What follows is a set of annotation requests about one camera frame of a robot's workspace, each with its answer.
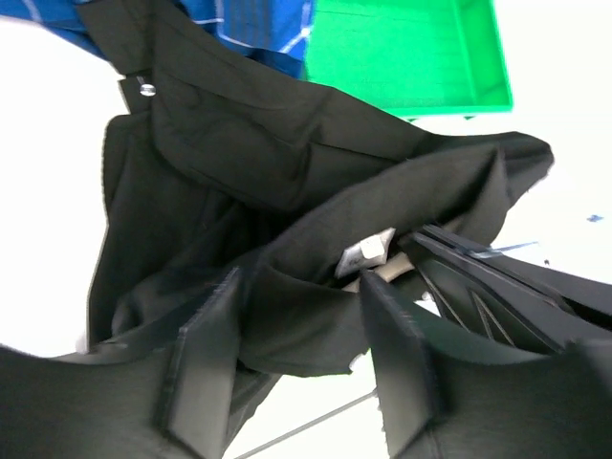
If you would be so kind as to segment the black button shirt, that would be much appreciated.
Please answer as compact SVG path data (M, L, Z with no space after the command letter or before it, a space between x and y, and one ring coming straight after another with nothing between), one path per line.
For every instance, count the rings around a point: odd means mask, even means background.
M282 375L345 374L366 351L343 252L449 224L490 243L553 162L517 132L427 132L233 52L171 1L89 1L87 34L122 75L106 129L108 227L89 294L99 343L241 271L228 444Z

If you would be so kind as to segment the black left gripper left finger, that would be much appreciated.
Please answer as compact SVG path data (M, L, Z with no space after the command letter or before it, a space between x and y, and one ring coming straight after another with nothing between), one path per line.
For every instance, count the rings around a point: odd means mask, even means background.
M219 458L241 273L89 354L1 351L5 458Z

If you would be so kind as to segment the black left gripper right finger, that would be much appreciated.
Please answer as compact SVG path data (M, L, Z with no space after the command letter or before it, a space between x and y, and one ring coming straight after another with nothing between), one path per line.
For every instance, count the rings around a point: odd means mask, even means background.
M611 344L540 355L486 339L377 274L360 302L393 458L607 458Z

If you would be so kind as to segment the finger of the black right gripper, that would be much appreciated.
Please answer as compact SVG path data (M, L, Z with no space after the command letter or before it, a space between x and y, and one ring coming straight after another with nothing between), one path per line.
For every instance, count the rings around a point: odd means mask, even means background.
M559 345L528 326L517 314L472 281L454 273L436 279L420 272L441 317L461 328L513 348L553 354Z
M470 241L446 229L426 225L413 233L413 241L426 248L443 247L452 264L461 268L470 262L477 268L508 277L515 285L528 287L551 298L560 309L609 330L611 328L611 286L523 262L500 250Z

